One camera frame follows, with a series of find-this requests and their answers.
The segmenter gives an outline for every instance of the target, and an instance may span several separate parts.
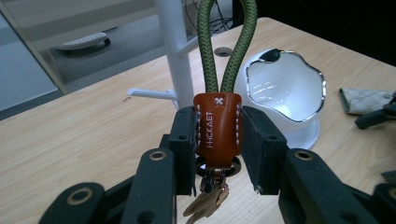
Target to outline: key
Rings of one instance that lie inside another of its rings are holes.
[[[229,191],[228,185],[225,183],[225,178],[210,193],[203,191],[183,213],[184,217],[192,215],[187,221],[187,224],[193,224],[202,217],[212,216],[224,200],[227,199]]]

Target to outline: brown leather tag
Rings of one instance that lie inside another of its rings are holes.
[[[196,153],[206,158],[206,169],[231,169],[241,153],[241,96],[231,92],[201,93],[194,97],[198,113]]]

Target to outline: wooden table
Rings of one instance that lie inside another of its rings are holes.
[[[213,37],[233,48],[241,27]],[[247,57],[269,48],[300,53],[327,81],[317,152],[348,185],[367,193],[396,169],[395,123],[359,130],[339,88],[394,91],[396,68],[271,19],[259,19]],[[204,91],[199,51],[190,54],[194,92]],[[216,57],[222,75],[228,58]],[[37,223],[64,190],[93,181],[106,189],[134,175],[141,155],[159,145],[175,115],[170,101],[127,97],[130,88],[172,88],[166,58],[154,60],[0,122],[0,223]],[[282,223],[276,196],[253,191],[246,169],[230,177],[229,198],[200,223]],[[177,197],[177,221],[193,200]]]

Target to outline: bowl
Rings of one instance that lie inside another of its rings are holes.
[[[242,64],[234,92],[243,105],[263,111],[282,133],[296,133],[317,119],[326,82],[298,53],[267,49]]]

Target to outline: green cord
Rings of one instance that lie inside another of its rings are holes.
[[[209,27],[210,10],[214,3],[215,0],[202,0],[198,10],[198,45],[204,69],[206,92],[219,91]],[[233,86],[235,84],[236,76],[238,75],[239,67],[248,51],[248,47],[256,29],[256,1],[241,0],[241,3],[245,11],[244,26],[224,72],[220,88],[220,91],[223,92],[233,92]]]

